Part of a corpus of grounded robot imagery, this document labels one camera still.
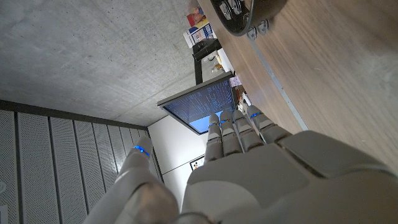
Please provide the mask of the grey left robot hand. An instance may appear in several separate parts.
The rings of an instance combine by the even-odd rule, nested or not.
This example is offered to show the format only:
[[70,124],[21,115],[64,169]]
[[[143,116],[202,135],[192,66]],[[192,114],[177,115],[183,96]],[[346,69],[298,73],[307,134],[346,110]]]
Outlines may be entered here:
[[150,173],[151,152],[141,137],[87,223],[397,222],[392,169],[326,135],[292,134],[255,106],[210,116],[182,202]]

